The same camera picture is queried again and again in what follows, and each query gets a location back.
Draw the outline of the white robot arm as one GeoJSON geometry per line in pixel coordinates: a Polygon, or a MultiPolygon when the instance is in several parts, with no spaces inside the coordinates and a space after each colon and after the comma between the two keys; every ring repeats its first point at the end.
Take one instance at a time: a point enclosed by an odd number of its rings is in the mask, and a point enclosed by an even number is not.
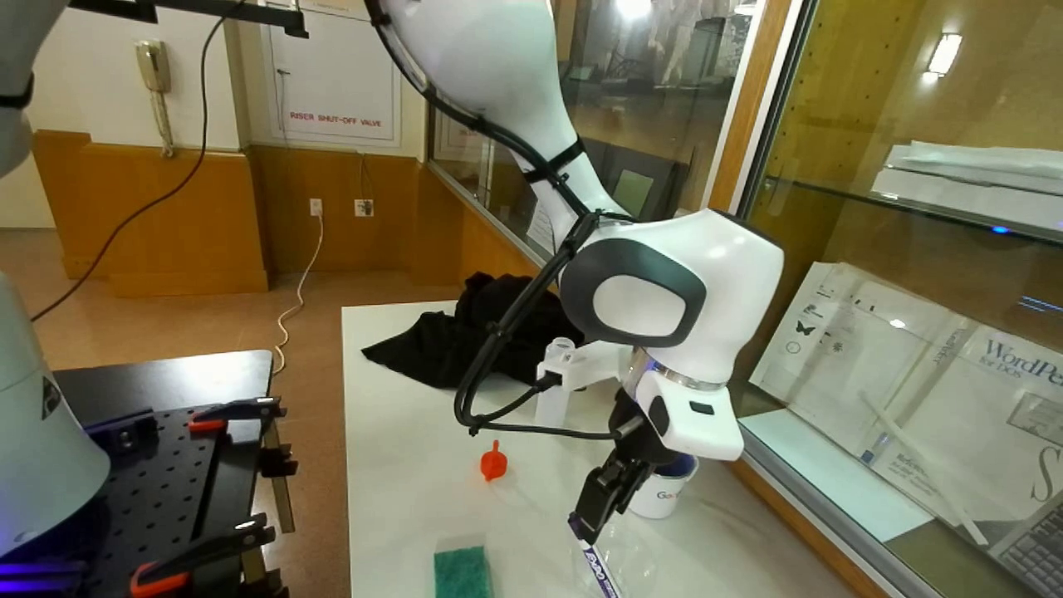
{"type": "Polygon", "coordinates": [[[701,209],[638,222],[606,192],[562,99],[547,0],[365,0],[396,70],[441,114],[503,143],[550,232],[529,296],[555,285],[568,323],[630,352],[613,452],[568,516],[590,545],[645,478],[679,459],[734,462],[727,383],[782,283],[784,253],[701,209]]]}

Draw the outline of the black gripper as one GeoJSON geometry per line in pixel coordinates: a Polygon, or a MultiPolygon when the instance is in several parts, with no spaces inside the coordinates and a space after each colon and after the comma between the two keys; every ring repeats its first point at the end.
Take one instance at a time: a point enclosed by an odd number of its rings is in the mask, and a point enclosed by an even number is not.
{"type": "Polygon", "coordinates": [[[618,388],[609,417],[609,432],[613,449],[609,452],[606,469],[590,469],[579,501],[568,516],[568,530],[593,545],[606,522],[629,510],[630,496],[645,485],[645,478],[672,459],[661,444],[650,418],[642,407],[618,388]]]}

